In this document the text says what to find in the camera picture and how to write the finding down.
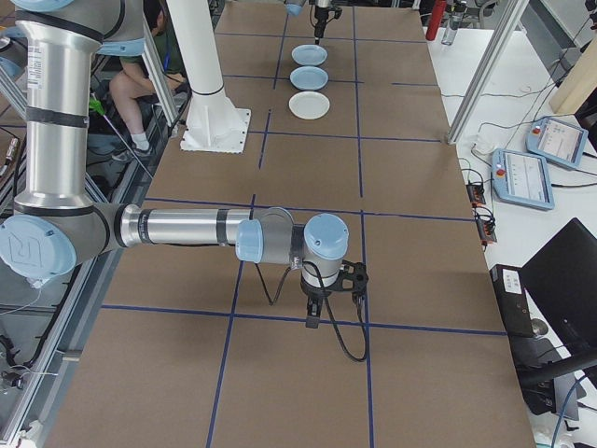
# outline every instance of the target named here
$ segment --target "person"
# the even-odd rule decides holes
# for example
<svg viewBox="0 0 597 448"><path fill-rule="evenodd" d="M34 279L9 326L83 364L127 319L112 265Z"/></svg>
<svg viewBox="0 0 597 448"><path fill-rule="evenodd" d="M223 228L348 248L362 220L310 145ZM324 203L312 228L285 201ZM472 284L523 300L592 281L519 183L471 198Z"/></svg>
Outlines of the person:
<svg viewBox="0 0 597 448"><path fill-rule="evenodd" d="M144 13L160 56L166 81L173 91L186 81L185 68L165 1L144 0ZM110 81L110 94L114 106L131 134L133 150L139 156L146 156L150 154L151 148L143 127L141 109L136 100L153 95L156 89L147 77L141 56L121 57L120 63L122 71ZM129 161L130 157L127 151L113 156L117 161Z"/></svg>

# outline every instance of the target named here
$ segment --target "black monitor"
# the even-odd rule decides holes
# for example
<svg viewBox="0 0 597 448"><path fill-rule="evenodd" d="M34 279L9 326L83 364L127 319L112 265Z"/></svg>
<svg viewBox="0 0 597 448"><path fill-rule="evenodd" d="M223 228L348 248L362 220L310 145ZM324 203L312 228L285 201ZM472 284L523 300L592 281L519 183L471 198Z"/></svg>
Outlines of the black monitor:
<svg viewBox="0 0 597 448"><path fill-rule="evenodd" d="M572 355L597 348L597 238L577 218L521 268L521 281Z"/></svg>

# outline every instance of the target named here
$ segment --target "sticker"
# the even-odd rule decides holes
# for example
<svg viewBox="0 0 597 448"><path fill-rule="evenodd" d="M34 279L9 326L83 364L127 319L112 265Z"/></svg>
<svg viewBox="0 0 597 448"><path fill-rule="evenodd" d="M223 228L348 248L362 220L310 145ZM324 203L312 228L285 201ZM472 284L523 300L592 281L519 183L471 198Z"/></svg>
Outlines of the sticker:
<svg viewBox="0 0 597 448"><path fill-rule="evenodd" d="M29 47L27 54L27 89L39 90L42 88L42 53L40 47Z"/></svg>
<svg viewBox="0 0 597 448"><path fill-rule="evenodd" d="M519 273L516 271L510 271L509 269L504 269L502 271L504 275L504 289L506 292L511 292L513 294L522 294L522 287L521 287L521 279L519 278Z"/></svg>

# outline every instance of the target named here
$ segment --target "red bottle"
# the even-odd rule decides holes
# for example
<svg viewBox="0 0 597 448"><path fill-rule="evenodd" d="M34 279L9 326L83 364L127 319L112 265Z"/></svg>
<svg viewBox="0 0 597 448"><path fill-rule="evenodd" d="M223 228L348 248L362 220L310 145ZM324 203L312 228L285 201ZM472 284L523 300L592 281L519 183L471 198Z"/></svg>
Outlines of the red bottle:
<svg viewBox="0 0 597 448"><path fill-rule="evenodd" d="M431 12L431 19L429 20L429 25L427 25L427 34L425 35L427 40L436 40L437 29L439 29L441 20L444 17L446 5L446 0L436 0L436 3L433 6L433 11Z"/></svg>

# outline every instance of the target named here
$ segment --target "green shirt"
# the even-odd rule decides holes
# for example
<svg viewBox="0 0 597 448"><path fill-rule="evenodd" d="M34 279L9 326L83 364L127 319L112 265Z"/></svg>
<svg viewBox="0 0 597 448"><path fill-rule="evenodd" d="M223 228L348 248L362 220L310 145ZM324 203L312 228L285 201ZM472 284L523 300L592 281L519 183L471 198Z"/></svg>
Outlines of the green shirt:
<svg viewBox="0 0 597 448"><path fill-rule="evenodd" d="M183 73L185 70L183 58L180 55L180 51L178 51L176 35L174 34L174 28L170 22L166 25L165 33L153 36L153 42L156 44L156 50L160 56L162 68L166 63L168 64L165 70L166 73L170 75ZM121 57L120 60L124 63L143 64L143 58L141 56Z"/></svg>

